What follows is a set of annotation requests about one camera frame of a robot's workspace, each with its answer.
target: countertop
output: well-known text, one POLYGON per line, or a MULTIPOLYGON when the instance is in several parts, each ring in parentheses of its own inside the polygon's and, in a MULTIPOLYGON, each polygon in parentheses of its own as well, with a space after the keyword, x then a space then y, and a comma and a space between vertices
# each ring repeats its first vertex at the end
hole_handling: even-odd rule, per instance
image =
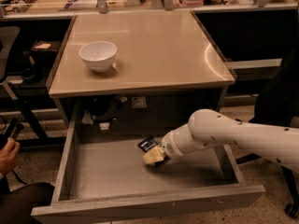
POLYGON ((52 81, 52 98, 220 88, 235 79, 188 10, 78 15, 52 81), (79 49, 106 40, 117 60, 96 73, 79 49))

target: chair leg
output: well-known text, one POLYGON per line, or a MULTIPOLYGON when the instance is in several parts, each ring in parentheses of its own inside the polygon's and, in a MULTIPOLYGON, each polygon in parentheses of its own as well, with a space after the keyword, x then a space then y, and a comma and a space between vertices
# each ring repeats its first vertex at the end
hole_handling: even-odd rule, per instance
POLYGON ((27 104, 27 102, 23 101, 21 97, 18 97, 15 92, 10 88, 10 86, 7 84, 7 82, 2 83, 4 89, 8 93, 8 95, 11 97, 14 104, 19 108, 22 115, 25 117, 26 121, 30 124, 31 128, 34 130, 38 138, 43 141, 45 144, 48 143, 49 138, 38 122, 36 116, 32 112, 30 106, 27 104))
POLYGON ((284 211, 289 217, 297 218, 299 214, 299 193, 296 186, 296 181, 293 176, 292 170, 282 167, 282 172, 287 181, 288 188, 293 200, 293 204, 287 204, 284 211))

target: person's knee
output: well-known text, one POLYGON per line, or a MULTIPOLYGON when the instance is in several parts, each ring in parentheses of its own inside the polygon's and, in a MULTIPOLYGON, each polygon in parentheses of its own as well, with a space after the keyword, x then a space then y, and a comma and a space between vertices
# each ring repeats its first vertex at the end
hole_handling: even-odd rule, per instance
POLYGON ((24 202, 29 202, 32 206, 50 204, 54 186, 49 183, 34 183, 15 190, 12 195, 22 199, 24 202))

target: drawer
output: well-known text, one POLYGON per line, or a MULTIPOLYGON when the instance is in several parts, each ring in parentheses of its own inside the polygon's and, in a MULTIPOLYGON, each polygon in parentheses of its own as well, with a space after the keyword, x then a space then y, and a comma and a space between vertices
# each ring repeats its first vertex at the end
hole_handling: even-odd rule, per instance
MULTIPOLYGON (((81 122, 77 102, 50 206, 42 223, 101 223, 246 207, 264 192, 247 187, 228 145, 146 166, 141 135, 112 135, 81 122)), ((155 137, 159 142, 162 137, 155 137)))

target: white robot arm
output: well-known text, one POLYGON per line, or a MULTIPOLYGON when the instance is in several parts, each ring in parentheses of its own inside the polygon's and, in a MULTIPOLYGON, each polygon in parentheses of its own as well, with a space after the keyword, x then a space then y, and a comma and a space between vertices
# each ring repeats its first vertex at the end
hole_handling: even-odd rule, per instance
MULTIPOLYGON (((161 159, 176 158, 225 144, 238 145, 299 173, 299 129, 241 122, 209 109, 194 112, 187 124, 168 133, 153 152, 161 159)), ((148 155, 145 162, 153 163, 148 155)))

